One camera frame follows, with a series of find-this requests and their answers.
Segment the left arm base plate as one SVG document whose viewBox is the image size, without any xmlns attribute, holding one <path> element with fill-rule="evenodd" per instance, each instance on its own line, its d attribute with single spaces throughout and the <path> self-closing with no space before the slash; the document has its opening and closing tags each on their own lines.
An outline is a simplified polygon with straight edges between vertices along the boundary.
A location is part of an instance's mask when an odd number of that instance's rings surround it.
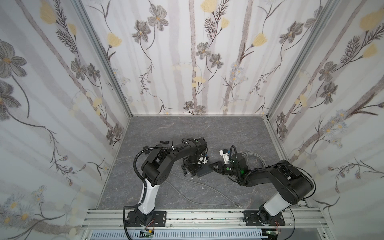
<svg viewBox="0 0 384 240">
<path fill-rule="evenodd" d="M 167 219 L 166 211 L 152 211 L 145 215 L 139 210 L 128 212 L 124 223 L 126 227 L 165 227 Z"/>
</svg>

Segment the black power adapter with cable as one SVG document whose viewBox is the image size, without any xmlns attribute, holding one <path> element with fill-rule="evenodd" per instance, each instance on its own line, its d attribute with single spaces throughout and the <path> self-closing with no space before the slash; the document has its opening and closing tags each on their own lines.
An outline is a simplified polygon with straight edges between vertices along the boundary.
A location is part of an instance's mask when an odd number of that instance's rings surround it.
<svg viewBox="0 0 384 240">
<path fill-rule="evenodd" d="M 191 172 L 187 169 L 185 165 L 185 160 L 182 162 L 182 170 L 183 170 L 183 175 L 186 178 L 192 178 L 194 175 L 191 174 Z"/>
</svg>

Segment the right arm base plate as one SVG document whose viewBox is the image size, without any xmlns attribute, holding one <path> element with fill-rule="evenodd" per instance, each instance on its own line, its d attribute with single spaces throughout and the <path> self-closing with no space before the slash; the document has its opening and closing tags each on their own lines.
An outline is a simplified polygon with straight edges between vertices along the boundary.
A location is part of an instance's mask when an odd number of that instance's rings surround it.
<svg viewBox="0 0 384 240">
<path fill-rule="evenodd" d="M 282 212 L 275 216 L 271 216 L 265 211 L 243 211 L 243 214 L 243 221 L 247 227 L 279 227 L 286 225 Z"/>
</svg>

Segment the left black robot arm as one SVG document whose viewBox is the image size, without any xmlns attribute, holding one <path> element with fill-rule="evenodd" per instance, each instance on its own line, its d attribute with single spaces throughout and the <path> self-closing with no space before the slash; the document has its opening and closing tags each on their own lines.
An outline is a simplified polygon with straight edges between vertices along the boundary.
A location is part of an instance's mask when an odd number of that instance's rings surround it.
<svg viewBox="0 0 384 240">
<path fill-rule="evenodd" d="M 144 147 L 134 158 L 135 174 L 143 183 L 138 204 L 124 214 L 126 227 L 146 227 L 156 219 L 155 201 L 160 188 L 169 177 L 174 163 L 183 160 L 183 166 L 192 176 L 208 164 L 208 145 L 203 137 L 183 139 L 179 145 L 161 142 L 155 147 Z"/>
</svg>

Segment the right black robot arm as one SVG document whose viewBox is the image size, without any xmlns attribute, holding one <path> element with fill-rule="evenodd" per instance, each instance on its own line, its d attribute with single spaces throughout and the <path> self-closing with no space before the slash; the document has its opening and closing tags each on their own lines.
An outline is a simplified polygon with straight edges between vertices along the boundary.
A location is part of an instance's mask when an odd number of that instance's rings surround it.
<svg viewBox="0 0 384 240">
<path fill-rule="evenodd" d="M 220 151 L 222 161 L 211 164 L 214 172 L 226 175 L 242 187 L 272 184 L 277 193 L 259 207 L 257 221 L 262 225 L 277 222 L 282 211 L 314 193 L 316 183 L 310 174 L 286 160 L 267 165 L 255 152 L 238 153 L 236 147 Z"/>
</svg>

